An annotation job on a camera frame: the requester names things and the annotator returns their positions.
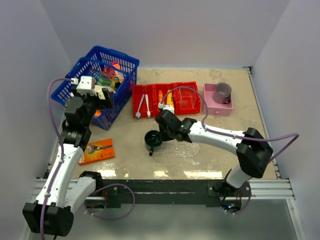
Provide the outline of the dark green mug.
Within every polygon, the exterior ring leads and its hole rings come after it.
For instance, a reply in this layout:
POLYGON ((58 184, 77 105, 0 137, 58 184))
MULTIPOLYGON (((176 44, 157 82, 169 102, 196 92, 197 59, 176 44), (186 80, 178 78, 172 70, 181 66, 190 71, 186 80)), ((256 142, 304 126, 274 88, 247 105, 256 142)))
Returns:
POLYGON ((157 130, 150 130, 144 136, 144 144, 151 157, 153 153, 162 145, 160 132, 157 130))

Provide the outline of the clear textured acrylic holder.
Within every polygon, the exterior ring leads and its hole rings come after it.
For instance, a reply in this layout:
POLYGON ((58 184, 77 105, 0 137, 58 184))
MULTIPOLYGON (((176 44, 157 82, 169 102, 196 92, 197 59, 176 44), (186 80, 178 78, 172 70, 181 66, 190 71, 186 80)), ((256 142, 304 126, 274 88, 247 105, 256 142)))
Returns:
POLYGON ((196 106, 197 94, 192 90, 190 86, 183 87, 178 90, 180 108, 182 110, 194 109, 196 106))

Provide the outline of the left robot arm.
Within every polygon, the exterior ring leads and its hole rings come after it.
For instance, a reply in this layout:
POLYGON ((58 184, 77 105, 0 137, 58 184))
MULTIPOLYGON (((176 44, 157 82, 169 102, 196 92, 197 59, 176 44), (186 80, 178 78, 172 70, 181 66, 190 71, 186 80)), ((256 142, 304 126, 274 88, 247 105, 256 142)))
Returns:
POLYGON ((104 190, 101 175, 92 171, 80 176, 72 189, 69 184, 89 143, 94 115, 96 111, 113 108, 113 92, 106 87, 100 91, 92 88, 84 94, 74 86, 71 90, 73 96, 65 103, 65 120, 54 165, 34 202, 27 202, 22 210, 31 232, 42 236, 67 236, 75 212, 86 197, 99 196, 104 190))

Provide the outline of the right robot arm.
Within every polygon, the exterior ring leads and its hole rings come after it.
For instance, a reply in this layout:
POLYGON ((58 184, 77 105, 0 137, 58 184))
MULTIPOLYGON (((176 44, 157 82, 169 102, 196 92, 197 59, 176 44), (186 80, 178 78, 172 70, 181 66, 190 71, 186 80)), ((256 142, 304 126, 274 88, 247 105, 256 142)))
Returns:
POLYGON ((159 126, 160 138, 164 142, 177 140, 206 144, 237 156, 238 165, 215 187, 216 191, 230 197, 235 196, 248 180, 262 178, 273 154, 272 147, 255 128, 232 131, 203 126, 201 121, 193 118, 179 120, 169 110, 161 110, 155 121, 159 126))

